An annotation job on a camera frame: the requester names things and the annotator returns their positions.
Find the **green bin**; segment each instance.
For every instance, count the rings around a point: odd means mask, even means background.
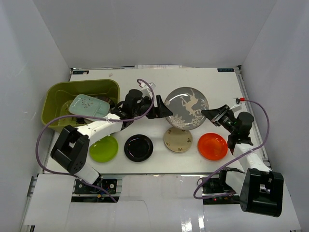
[[[56,117],[70,115],[69,106],[79,94],[86,94],[91,97],[109,97],[115,104],[117,104],[119,102],[119,85],[113,80],[58,83],[52,86],[47,92],[41,117],[42,123],[46,125]],[[68,117],[52,123],[49,128],[61,132],[61,130],[67,125],[77,127],[83,124],[79,124],[75,117]]]

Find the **cable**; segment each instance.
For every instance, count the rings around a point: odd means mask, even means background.
[[[144,84],[146,84],[146,86],[147,86],[147,87],[150,89],[150,91],[151,91],[151,94],[152,94],[152,97],[153,97],[153,98],[152,98],[152,101],[151,101],[151,104],[150,104],[148,110],[147,110],[144,114],[142,114],[141,116],[138,116],[138,117],[136,117],[136,118],[132,118],[132,119],[108,119],[110,122],[132,122],[132,121],[138,120],[138,119],[140,119],[140,118],[146,116],[146,115],[149,113],[149,111],[151,110],[151,108],[153,107],[154,102],[155,102],[155,93],[154,93],[154,90],[153,90],[153,89],[151,88],[151,86],[150,86],[146,81],[144,81],[143,79],[137,79],[137,82],[139,83],[139,85],[141,85],[141,82],[143,82]],[[66,118],[66,117],[83,117],[83,118],[92,118],[92,119],[103,120],[103,121],[106,121],[106,120],[107,120],[106,118],[92,117],[92,116],[84,116],[84,115],[64,115],[64,116],[56,117],[56,118],[54,118],[53,120],[51,120],[50,122],[48,122],[48,123],[42,128],[41,132],[40,132],[39,135],[38,135],[37,142],[36,142],[36,144],[35,144],[35,158],[36,158],[37,163],[39,164],[39,166],[40,166],[44,171],[47,171],[47,172],[52,173],[52,174],[71,175],[70,173],[55,172],[55,171],[53,171],[53,170],[50,170],[50,169],[46,168],[46,167],[42,164],[42,162],[41,162],[41,160],[40,160],[40,157],[39,157],[39,144],[40,144],[40,140],[41,140],[41,137],[42,137],[44,131],[45,131],[52,123],[54,123],[55,121],[58,121],[58,120],[60,120],[60,119]],[[117,202],[117,201],[115,200],[115,198],[112,197],[105,189],[100,188],[100,187],[95,186],[95,185],[91,185],[91,184],[89,184],[89,183],[87,183],[87,182],[85,182],[85,181],[83,181],[83,180],[82,180],[82,182],[83,182],[85,185],[88,185],[88,186],[94,187],[94,188],[96,188],[96,189],[102,190],[102,191],[105,192],[114,202]]]
[[[266,112],[266,110],[264,109],[264,107],[256,102],[256,101],[251,101],[251,100],[245,100],[245,99],[242,99],[242,101],[246,101],[246,102],[252,102],[252,103],[255,103],[257,104],[259,107],[261,107],[261,109],[263,110],[265,116],[266,116],[266,120],[267,120],[267,131],[266,131],[266,135],[265,135],[265,139],[264,141],[262,142],[261,145],[255,147],[255,148],[252,148],[252,150],[249,150],[249,151],[246,151],[245,153],[241,154],[240,156],[238,156],[237,158],[231,160],[230,162],[227,162],[225,165],[223,165],[222,167],[218,168],[216,171],[214,171],[213,173],[211,173],[209,176],[205,177],[204,179],[202,179],[202,182],[198,185],[198,187],[195,189],[194,193],[193,193],[193,197],[195,199],[209,199],[209,198],[213,198],[213,197],[225,197],[225,196],[228,196],[228,195],[231,195],[232,193],[225,193],[225,194],[219,194],[219,195],[214,195],[214,196],[205,196],[205,197],[197,197],[197,191],[212,177],[214,176],[215,174],[217,174],[218,172],[220,172],[223,168],[225,168],[226,166],[230,165],[231,163],[241,159],[242,157],[248,155],[249,153],[251,153],[252,151],[255,151],[257,149],[260,149],[262,146],[265,145],[267,139],[268,139],[268,135],[269,135],[269,117],[268,117],[268,114]]]

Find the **gray plate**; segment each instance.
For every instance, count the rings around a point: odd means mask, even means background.
[[[181,87],[172,91],[164,104],[173,112],[173,116],[166,117],[174,127],[182,130],[192,130],[205,121],[201,110],[208,109],[206,97],[197,89]]]

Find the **white wall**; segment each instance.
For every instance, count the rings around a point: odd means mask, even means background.
[[[284,175],[302,229],[309,231],[309,1],[280,0],[243,64],[252,100],[270,116],[266,148]],[[265,132],[265,116],[254,111]]]
[[[34,0],[69,67],[242,64],[276,0]]]
[[[0,231],[16,232],[38,171],[34,146],[45,94],[70,70],[32,0],[0,0],[0,31]]]

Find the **black label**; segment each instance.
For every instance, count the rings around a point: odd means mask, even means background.
[[[220,72],[220,73],[233,73],[234,72],[234,69],[231,69],[231,68],[228,68],[228,69],[223,69],[223,68],[219,68],[218,69],[218,72]]]
[[[72,72],[72,75],[83,75],[83,74],[89,74],[89,70],[76,70]]]

